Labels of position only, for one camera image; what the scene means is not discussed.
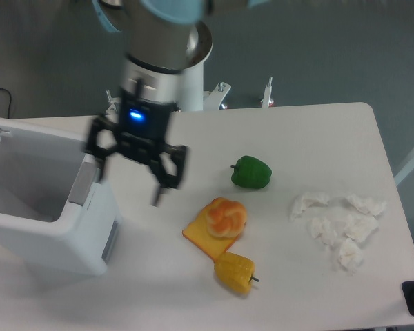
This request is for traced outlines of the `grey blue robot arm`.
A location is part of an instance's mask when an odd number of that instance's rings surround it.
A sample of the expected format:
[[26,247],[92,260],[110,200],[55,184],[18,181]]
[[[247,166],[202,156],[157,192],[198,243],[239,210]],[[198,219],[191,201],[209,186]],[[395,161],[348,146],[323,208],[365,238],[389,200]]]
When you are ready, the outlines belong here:
[[204,108],[204,62],[213,48],[206,16],[256,1],[96,1],[105,25],[128,36],[116,121],[101,114],[85,152],[104,169],[112,154],[150,168],[161,194],[179,187],[188,148],[166,142],[171,116]]

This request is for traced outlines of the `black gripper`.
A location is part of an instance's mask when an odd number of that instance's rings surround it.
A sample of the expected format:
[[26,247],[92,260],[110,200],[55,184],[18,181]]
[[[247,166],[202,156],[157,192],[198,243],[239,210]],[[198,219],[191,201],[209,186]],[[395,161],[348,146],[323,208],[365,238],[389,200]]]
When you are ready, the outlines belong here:
[[184,174],[188,147],[166,143],[170,117],[176,110],[175,102],[159,105],[122,92],[118,120],[113,122],[103,114],[95,117],[84,145],[84,152],[95,158],[97,181],[105,177],[108,157],[121,154],[150,168],[159,183],[151,202],[157,207],[162,194],[167,188],[178,188]]

